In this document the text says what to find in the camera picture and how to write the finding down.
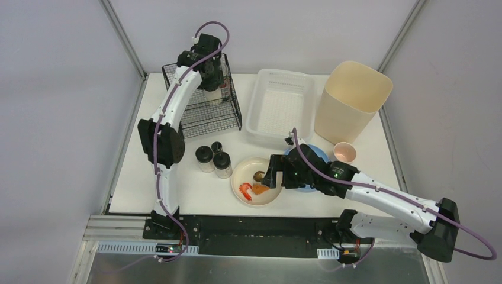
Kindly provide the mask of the dark sauce bottle red label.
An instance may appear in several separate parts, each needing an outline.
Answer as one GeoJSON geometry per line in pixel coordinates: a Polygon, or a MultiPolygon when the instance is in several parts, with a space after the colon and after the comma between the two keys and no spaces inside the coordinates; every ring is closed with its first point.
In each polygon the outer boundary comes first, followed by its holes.
{"type": "Polygon", "coordinates": [[[229,79],[229,67],[227,65],[226,58],[221,57],[221,69],[223,73],[223,84],[221,86],[222,102],[227,102],[230,100],[231,90],[230,90],[230,79],[229,79]]]}

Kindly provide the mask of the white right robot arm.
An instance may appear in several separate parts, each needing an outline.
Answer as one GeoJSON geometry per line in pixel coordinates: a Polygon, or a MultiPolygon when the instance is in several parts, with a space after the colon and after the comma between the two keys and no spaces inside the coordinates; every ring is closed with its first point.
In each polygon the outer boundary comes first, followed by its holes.
{"type": "Polygon", "coordinates": [[[312,187],[327,196],[360,202],[384,212],[369,215],[345,209],[334,227],[337,239],[380,238],[415,244],[418,251],[439,262],[452,260],[459,222],[457,205],[443,198],[439,202],[418,198],[397,189],[387,189],[356,167],[335,160],[325,161],[302,139],[285,139],[288,154],[273,154],[261,184],[274,189],[312,187]],[[282,174],[281,182],[277,174],[282,174]]]}

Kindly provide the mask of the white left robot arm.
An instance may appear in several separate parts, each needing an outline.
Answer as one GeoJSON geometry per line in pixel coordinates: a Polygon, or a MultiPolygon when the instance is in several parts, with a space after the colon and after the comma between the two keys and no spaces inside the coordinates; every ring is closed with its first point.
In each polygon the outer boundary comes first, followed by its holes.
{"type": "Polygon", "coordinates": [[[161,105],[148,120],[141,119],[137,124],[142,149],[155,174],[156,201],[152,218],[172,234],[184,229],[174,216],[179,208],[176,170],[185,153],[180,129],[182,115],[197,90],[202,91],[206,103],[222,103],[221,56],[225,45],[213,35],[196,34],[193,46],[178,56],[174,79],[161,105]]]}

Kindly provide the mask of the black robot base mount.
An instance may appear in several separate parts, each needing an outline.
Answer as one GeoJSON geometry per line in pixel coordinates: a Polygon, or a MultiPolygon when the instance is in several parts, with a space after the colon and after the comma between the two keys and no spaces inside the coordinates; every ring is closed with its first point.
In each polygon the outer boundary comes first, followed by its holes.
{"type": "Polygon", "coordinates": [[[336,229],[337,218],[179,215],[177,222],[151,212],[143,238],[183,241],[211,256],[315,258],[319,249],[356,244],[336,229]]]}

